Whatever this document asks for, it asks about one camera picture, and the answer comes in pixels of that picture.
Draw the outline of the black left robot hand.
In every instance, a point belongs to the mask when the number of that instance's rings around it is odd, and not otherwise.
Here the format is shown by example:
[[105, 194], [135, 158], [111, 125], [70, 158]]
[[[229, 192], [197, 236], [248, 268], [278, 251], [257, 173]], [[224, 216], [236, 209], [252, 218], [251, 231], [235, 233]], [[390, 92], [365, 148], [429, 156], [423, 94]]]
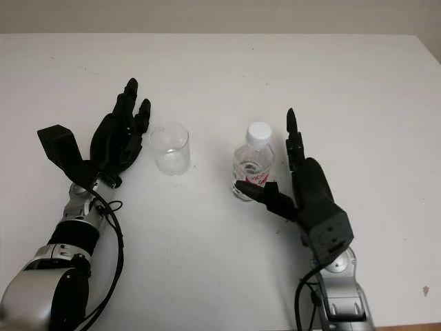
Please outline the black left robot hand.
[[121, 173], [138, 157], [143, 135], [150, 124], [151, 103], [144, 99], [134, 113], [138, 81], [131, 78], [116, 98], [111, 113], [105, 115], [96, 129], [90, 146], [90, 161], [99, 169], [100, 176], [114, 188], [122, 184]]

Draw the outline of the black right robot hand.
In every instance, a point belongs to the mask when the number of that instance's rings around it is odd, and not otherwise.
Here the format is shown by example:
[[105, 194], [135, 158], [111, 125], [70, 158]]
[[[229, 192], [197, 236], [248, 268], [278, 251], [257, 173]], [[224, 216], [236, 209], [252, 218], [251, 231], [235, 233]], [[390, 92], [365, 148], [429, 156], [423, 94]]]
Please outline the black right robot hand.
[[351, 241], [353, 233], [347, 213], [334, 201], [325, 173], [317, 160], [306, 157], [296, 115], [287, 111], [285, 141], [293, 197], [281, 193], [277, 183], [263, 187], [247, 180], [235, 182], [238, 190], [280, 217], [297, 223], [310, 241], [332, 244]]

